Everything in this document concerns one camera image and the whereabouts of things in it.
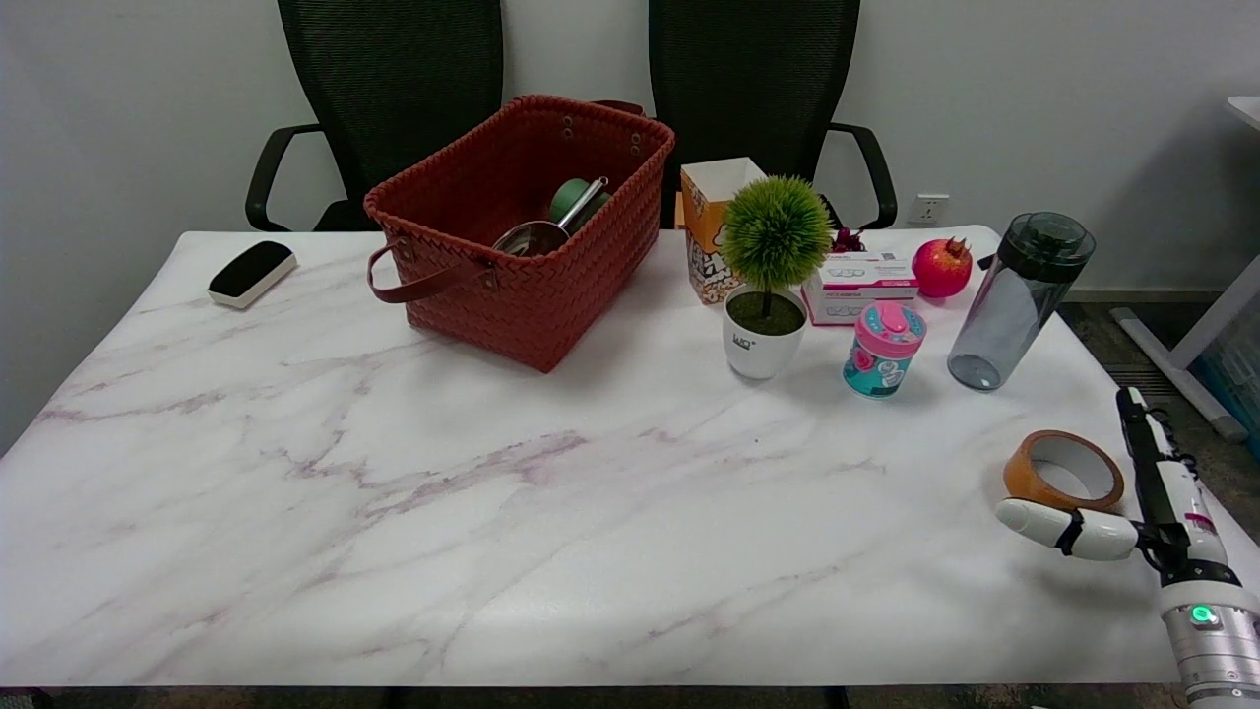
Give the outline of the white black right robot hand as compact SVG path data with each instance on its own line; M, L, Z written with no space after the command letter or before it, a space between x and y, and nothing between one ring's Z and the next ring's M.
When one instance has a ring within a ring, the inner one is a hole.
M1121 387L1115 400L1140 518L1116 513L1128 487L1118 463L1097 445L1043 429L1008 458L1008 495L995 502L995 520L1063 557L1115 562L1140 552L1160 586L1179 586L1183 594L1189 588L1220 599L1244 594L1194 463L1173 445L1160 411L1131 387Z

